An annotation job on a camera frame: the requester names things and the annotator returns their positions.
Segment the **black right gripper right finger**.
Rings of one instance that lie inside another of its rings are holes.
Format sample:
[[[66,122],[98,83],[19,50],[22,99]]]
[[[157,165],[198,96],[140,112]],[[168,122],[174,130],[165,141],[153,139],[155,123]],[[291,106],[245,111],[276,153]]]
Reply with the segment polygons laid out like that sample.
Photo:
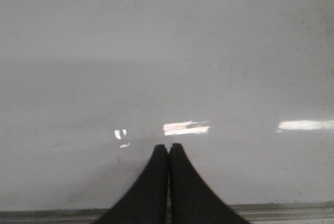
[[[172,223],[248,223],[201,178],[182,144],[169,152]]]

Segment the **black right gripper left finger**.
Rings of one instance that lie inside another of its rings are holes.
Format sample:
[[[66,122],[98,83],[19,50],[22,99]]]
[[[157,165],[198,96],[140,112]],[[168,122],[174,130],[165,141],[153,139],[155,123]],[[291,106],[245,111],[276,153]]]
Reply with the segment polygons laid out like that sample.
[[[168,152],[156,145],[135,183],[94,223],[165,223]]]

